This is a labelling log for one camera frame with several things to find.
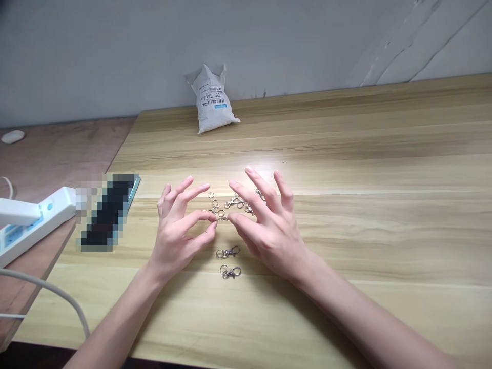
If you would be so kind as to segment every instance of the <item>person's left hand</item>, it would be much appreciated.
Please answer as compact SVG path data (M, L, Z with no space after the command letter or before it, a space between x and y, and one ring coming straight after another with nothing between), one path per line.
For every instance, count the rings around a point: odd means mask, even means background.
M192 182L193 177L189 176L174 190L171 190L171 185L167 183L157 203L159 229L148 266L152 274L164 283L186 267L193 256L215 238L215 214L195 210L187 216L184 215L188 202L210 187L207 183L185 191ZM212 223L198 237L187 236L188 230L199 220Z

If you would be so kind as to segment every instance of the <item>hand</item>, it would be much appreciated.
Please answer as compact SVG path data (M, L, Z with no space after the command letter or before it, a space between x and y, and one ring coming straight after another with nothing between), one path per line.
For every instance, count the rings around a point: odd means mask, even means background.
M266 204L255 191L236 181L229 186L253 209L256 223L239 213L230 213L229 221L236 227L251 253L279 276L297 282L306 272L313 253L306 247L294 215L294 196L279 171L273 176L282 199L251 167L246 174L265 197Z
M174 190L171 190L171 185L167 183L157 203L159 229L148 266L153 275L164 283L186 267L191 259L215 238L215 214L195 210L187 216L184 215L188 202L210 187L207 183L185 191L192 182L193 177L189 176ZM187 236L188 230L199 220L212 223L198 237Z

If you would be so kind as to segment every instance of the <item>barcode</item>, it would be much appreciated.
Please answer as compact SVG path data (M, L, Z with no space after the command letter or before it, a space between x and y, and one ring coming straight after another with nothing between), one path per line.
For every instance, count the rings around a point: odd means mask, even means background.
M220 103L224 103L225 101L226 101L225 99L208 100L208 101L202 102L201 105L203 107L206 107L207 105L210 105L210 104L220 104Z

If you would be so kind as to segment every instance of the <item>white wall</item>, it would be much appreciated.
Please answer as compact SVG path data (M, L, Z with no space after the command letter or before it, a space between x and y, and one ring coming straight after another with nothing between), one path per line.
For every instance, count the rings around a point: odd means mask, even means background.
M0 127L193 105L202 63L227 64L231 100L490 72L486 3L6 2Z

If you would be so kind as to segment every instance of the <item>wrist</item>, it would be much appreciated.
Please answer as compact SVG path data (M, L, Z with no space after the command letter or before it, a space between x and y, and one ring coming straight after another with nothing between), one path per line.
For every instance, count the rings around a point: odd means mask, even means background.
M299 290L307 292L313 284L317 284L319 279L330 273L330 266L315 252L307 250L306 257L301 272L292 278L290 282Z
M152 288L162 290L166 283L171 279L161 268L155 265L150 259L139 271L145 279L146 284Z

